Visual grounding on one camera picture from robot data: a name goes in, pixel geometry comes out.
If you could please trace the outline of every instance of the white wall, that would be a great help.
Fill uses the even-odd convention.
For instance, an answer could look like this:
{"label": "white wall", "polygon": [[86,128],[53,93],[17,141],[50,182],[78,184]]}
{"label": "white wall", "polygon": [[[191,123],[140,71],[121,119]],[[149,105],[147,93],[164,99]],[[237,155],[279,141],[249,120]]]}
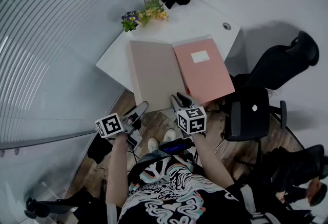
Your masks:
{"label": "white wall", "polygon": [[243,29],[229,55],[228,68],[233,73],[252,70],[267,48],[287,45],[300,29],[314,38],[320,49],[318,65],[277,90],[271,103],[286,101],[288,126],[306,147],[324,144],[328,150],[328,0],[203,1]]}

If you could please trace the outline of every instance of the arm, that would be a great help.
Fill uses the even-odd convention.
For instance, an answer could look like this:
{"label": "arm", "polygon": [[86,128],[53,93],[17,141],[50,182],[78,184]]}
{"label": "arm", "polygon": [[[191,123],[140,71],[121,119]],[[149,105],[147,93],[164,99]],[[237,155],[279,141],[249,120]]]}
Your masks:
{"label": "arm", "polygon": [[299,187],[290,187],[288,188],[288,194],[285,196],[285,201],[288,204],[291,204],[304,198],[306,198],[306,189]]}
{"label": "arm", "polygon": [[114,142],[108,167],[106,202],[123,207],[128,198],[127,135],[119,133]]}
{"label": "arm", "polygon": [[194,134],[192,137],[207,179],[224,189],[233,185],[232,177],[215,156],[205,137],[201,134]]}
{"label": "arm", "polygon": [[289,184],[289,174],[291,172],[290,163],[282,165],[272,177],[272,184],[277,193],[285,193],[286,187]]}

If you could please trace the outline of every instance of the sneaker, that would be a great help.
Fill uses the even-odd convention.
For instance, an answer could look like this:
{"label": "sneaker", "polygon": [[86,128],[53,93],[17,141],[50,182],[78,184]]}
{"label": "sneaker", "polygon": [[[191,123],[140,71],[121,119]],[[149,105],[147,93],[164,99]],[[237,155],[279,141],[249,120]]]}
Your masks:
{"label": "sneaker", "polygon": [[150,153],[158,150],[158,142],[153,137],[149,138],[147,146]]}
{"label": "sneaker", "polygon": [[163,142],[171,142],[173,140],[175,140],[176,138],[176,133],[174,129],[169,129],[166,133],[165,136],[163,138]]}

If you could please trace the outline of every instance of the person sitting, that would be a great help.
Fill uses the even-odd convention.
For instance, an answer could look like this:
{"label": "person sitting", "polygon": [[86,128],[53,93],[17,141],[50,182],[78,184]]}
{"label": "person sitting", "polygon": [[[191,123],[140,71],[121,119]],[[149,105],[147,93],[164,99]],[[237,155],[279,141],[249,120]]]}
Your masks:
{"label": "person sitting", "polygon": [[[325,198],[327,185],[320,180],[328,175],[328,157],[322,145],[298,152],[280,147],[269,152],[267,158],[273,165],[270,179],[277,198],[286,204],[307,198],[310,206],[318,205]],[[310,181],[307,189],[297,188]]]}
{"label": "person sitting", "polygon": [[[169,130],[164,140],[173,139],[175,131]],[[287,210],[274,194],[267,195],[261,185],[250,186],[252,195],[245,186],[234,184],[205,137],[193,134],[192,139],[202,167],[183,155],[161,151],[158,142],[151,138],[150,154],[142,157],[127,175],[127,136],[119,133],[108,170],[104,212],[107,224],[254,223],[258,220],[310,223]]]}

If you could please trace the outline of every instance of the t-shirt print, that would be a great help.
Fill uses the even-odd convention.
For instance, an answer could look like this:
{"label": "t-shirt print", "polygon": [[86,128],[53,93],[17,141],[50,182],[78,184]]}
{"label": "t-shirt print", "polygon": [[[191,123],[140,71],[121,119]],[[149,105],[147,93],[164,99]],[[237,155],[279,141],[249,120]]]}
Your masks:
{"label": "t-shirt print", "polygon": [[130,184],[118,223],[249,223],[236,214],[242,203],[193,169],[177,155],[149,165]]}

